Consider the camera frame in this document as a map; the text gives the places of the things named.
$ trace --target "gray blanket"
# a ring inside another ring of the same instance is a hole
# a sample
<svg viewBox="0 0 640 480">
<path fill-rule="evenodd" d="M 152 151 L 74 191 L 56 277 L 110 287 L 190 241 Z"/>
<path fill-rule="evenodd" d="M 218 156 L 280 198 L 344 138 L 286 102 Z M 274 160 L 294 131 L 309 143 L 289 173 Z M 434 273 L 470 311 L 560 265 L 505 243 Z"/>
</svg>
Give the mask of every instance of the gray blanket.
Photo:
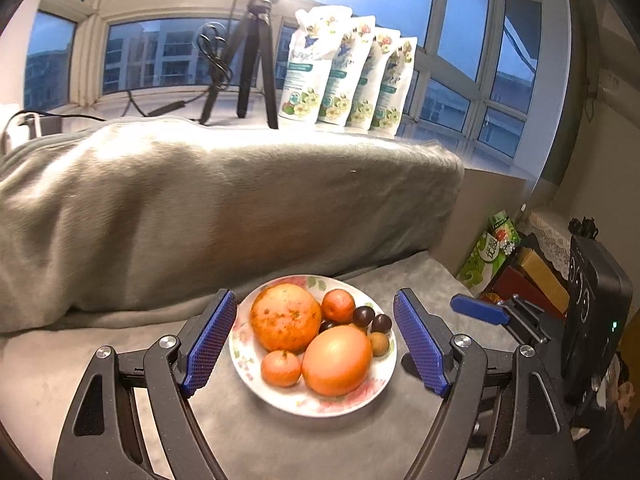
<svg viewBox="0 0 640 480">
<path fill-rule="evenodd" d="M 395 292 L 409 286 L 426 309 L 441 316 L 454 332 L 465 332 L 489 348 L 511 351 L 516 346 L 504 329 L 450 309 L 450 297 L 466 289 L 427 253 L 348 282 L 388 314 Z M 119 330 L 32 330 L 0 340 L 0 418 L 45 480 L 51 478 L 66 411 L 95 349 L 103 344 L 118 352 L 146 348 L 181 326 L 182 322 L 174 322 Z M 396 337 L 399 360 L 406 346 L 397 330 Z M 146 390 L 137 390 L 136 398 L 154 469 L 172 478 Z M 324 420 L 288 415 L 249 391 L 225 347 L 208 385 L 196 393 L 191 405 L 230 480 L 396 480 L 404 478 L 420 449 L 440 398 L 407 375 L 398 362 L 383 393 L 358 412 Z M 461 476 L 477 468 L 480 454 L 468 453 Z"/>
<path fill-rule="evenodd" d="M 395 261 L 438 239 L 462 174 L 438 144 L 177 118 L 36 139 L 0 167 L 0 332 L 185 319 L 220 286 Z"/>
</svg>

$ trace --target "green snack bag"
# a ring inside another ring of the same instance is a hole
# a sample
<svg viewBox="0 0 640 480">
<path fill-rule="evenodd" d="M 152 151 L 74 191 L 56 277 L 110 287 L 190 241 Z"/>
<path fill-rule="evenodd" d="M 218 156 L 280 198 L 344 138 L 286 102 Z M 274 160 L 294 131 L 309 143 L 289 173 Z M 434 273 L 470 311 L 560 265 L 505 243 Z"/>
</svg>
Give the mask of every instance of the green snack bag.
<svg viewBox="0 0 640 480">
<path fill-rule="evenodd" d="M 511 250 L 509 250 L 508 252 L 505 251 L 507 254 L 511 254 L 513 248 L 516 245 L 520 244 L 520 237 L 518 236 L 518 232 L 516 231 L 513 222 L 511 222 L 511 219 L 504 211 L 500 211 L 498 214 L 495 214 L 491 218 L 489 218 L 489 228 L 494 237 L 497 238 L 497 240 L 500 242 L 501 249 L 507 248 L 506 245 L 508 243 L 513 244 Z"/>
<path fill-rule="evenodd" d="M 496 275 L 506 256 L 500 250 L 498 240 L 484 231 L 456 279 L 478 296 Z"/>
</svg>

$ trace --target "blue gripper pad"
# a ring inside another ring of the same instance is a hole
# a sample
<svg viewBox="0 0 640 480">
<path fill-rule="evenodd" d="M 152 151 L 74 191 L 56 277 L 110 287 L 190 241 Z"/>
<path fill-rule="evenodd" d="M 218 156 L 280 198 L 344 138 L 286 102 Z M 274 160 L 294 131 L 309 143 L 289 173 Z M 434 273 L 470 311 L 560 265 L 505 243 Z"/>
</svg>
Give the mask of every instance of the blue gripper pad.
<svg viewBox="0 0 640 480">
<path fill-rule="evenodd" d="M 492 325 L 506 325 L 510 317 L 499 306 L 486 301 L 475 300 L 464 294 L 456 294 L 450 301 L 451 308 L 458 314 L 473 317 Z"/>
<path fill-rule="evenodd" d="M 445 397 L 452 383 L 446 374 L 453 370 L 449 344 L 453 334 L 441 318 L 425 310 L 410 288 L 402 288 L 396 294 L 394 318 L 422 382 Z"/>
<path fill-rule="evenodd" d="M 236 320 L 238 300 L 229 290 L 218 306 L 213 305 L 213 307 L 212 315 L 186 356 L 186 374 L 181 389 L 188 397 L 209 381 L 213 367 Z"/>
</svg>

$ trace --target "white refill pouch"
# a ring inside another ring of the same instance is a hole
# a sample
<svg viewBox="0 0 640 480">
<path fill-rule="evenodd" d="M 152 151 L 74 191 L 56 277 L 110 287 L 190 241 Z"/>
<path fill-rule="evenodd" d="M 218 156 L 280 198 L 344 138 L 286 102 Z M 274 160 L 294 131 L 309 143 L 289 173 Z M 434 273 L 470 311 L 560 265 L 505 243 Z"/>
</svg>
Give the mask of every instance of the white refill pouch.
<svg viewBox="0 0 640 480">
<path fill-rule="evenodd" d="M 351 100 L 371 49 L 376 17 L 350 18 L 348 22 L 349 28 L 331 63 L 318 115 L 320 121 L 338 126 L 346 124 L 351 111 Z"/>
<path fill-rule="evenodd" d="M 287 75 L 278 114 L 287 119 L 315 123 L 331 71 L 331 62 L 351 17 L 351 8 L 313 7 L 296 11 L 298 30 L 289 43 Z"/>
<path fill-rule="evenodd" d="M 409 92 L 411 76 L 414 74 L 417 44 L 418 38 L 400 38 L 398 48 L 389 57 L 370 130 L 391 135 L 398 131 L 404 100 Z"/>
<path fill-rule="evenodd" d="M 373 111 L 378 102 L 380 83 L 385 75 L 386 62 L 398 47 L 400 31 L 392 28 L 375 27 L 373 41 L 367 56 L 360 80 L 353 95 L 351 113 L 347 118 L 347 126 L 368 130 L 371 126 Z"/>
</svg>

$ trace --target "green label on pouch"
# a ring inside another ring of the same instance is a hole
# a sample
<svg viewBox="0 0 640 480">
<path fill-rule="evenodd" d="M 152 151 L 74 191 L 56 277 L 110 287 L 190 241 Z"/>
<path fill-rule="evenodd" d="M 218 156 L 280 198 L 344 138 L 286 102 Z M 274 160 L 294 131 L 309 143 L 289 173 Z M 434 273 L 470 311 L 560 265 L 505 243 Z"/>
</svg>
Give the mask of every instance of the green label on pouch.
<svg viewBox="0 0 640 480">
<path fill-rule="evenodd" d="M 313 65 L 309 63 L 289 63 L 287 70 L 300 70 L 300 72 L 311 72 Z"/>
</svg>

